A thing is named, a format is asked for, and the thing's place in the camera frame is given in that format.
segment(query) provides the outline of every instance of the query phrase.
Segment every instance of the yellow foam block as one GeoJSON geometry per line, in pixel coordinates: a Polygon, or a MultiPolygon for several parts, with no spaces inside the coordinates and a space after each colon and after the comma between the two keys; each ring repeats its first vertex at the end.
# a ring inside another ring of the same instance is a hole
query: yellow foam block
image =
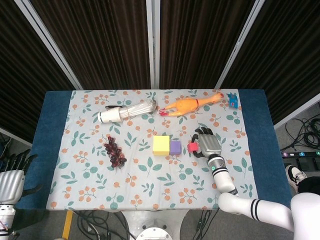
{"type": "Polygon", "coordinates": [[[168,156],[170,152],[169,136],[153,136],[153,155],[168,156]]]}

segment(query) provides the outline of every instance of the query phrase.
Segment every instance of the floral tablecloth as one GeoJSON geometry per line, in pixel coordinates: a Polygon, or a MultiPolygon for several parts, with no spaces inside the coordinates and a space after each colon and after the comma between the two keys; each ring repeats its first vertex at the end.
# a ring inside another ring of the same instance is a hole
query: floral tablecloth
{"type": "Polygon", "coordinates": [[[179,99],[205,98],[217,92],[239,96],[236,89],[73,91],[47,209],[217,208],[220,193],[206,159],[196,158],[187,151],[187,144],[198,127],[211,128],[221,142],[221,155],[239,195],[257,198],[240,99],[238,109],[229,107],[228,100],[223,100],[179,117],[162,117],[154,112],[121,123],[99,123],[97,118],[107,105],[132,106],[155,99],[158,108],[163,108],[179,99]],[[155,135],[181,141],[181,155],[154,156],[155,135]],[[106,155],[103,144],[108,136],[116,138],[128,159],[121,169],[113,169],[106,155]]]}

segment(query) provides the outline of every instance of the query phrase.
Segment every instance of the bunch of grapes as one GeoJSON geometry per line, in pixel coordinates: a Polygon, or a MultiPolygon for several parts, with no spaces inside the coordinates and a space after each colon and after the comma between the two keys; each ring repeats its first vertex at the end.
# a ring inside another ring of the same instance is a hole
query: bunch of grapes
{"type": "Polygon", "coordinates": [[[118,148],[118,145],[115,143],[115,138],[108,136],[109,144],[104,144],[106,154],[108,154],[111,162],[111,167],[123,167],[127,159],[125,155],[121,153],[121,149],[118,148]]]}

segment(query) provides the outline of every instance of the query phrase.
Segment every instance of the purple cube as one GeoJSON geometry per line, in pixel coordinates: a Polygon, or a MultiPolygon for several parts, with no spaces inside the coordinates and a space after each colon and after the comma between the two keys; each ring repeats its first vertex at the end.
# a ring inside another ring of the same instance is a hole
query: purple cube
{"type": "Polygon", "coordinates": [[[180,141],[170,141],[170,155],[181,154],[181,142],[180,141]]]}

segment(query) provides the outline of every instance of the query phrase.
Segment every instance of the black wire bundle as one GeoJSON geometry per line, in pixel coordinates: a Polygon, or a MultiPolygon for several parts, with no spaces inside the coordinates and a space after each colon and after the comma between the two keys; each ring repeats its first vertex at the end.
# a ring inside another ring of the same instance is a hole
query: black wire bundle
{"type": "Polygon", "coordinates": [[[287,129],[288,123],[286,123],[285,131],[293,139],[293,142],[290,145],[282,148],[281,151],[289,148],[293,148],[296,151],[295,147],[320,149],[320,118],[316,118],[317,116],[320,116],[320,114],[317,114],[305,121],[298,118],[293,118],[292,120],[299,121],[302,124],[296,137],[293,137],[289,133],[287,129]]]}
{"type": "Polygon", "coordinates": [[[129,240],[130,236],[133,237],[133,239],[136,239],[135,236],[130,233],[126,218],[122,214],[122,212],[121,212],[121,215],[123,220],[120,218],[118,212],[115,212],[112,214],[116,216],[116,218],[120,221],[121,225],[125,229],[127,233],[126,237],[121,236],[115,230],[109,229],[107,222],[110,216],[110,212],[106,212],[106,218],[95,215],[96,213],[95,210],[74,211],[74,213],[78,215],[78,218],[77,218],[78,229],[83,235],[85,235],[90,240],[94,240],[92,237],[95,237],[95,239],[100,240],[101,236],[98,230],[101,230],[101,229],[106,231],[107,240],[111,239],[112,234],[118,236],[121,240],[129,240]],[[92,228],[95,233],[88,231],[88,227],[92,228]]]}
{"type": "Polygon", "coordinates": [[[210,228],[210,225],[211,225],[212,221],[214,220],[215,216],[219,212],[219,209],[220,208],[218,208],[216,210],[216,212],[213,215],[213,217],[211,218],[210,222],[209,222],[209,219],[210,219],[212,211],[211,210],[206,210],[205,214],[204,214],[204,210],[202,210],[201,217],[200,217],[200,219],[198,221],[198,225],[196,227],[196,232],[195,232],[195,234],[193,236],[193,240],[202,240],[202,239],[204,239],[205,235],[207,234],[207,232],[208,232],[208,230],[210,228]]]}

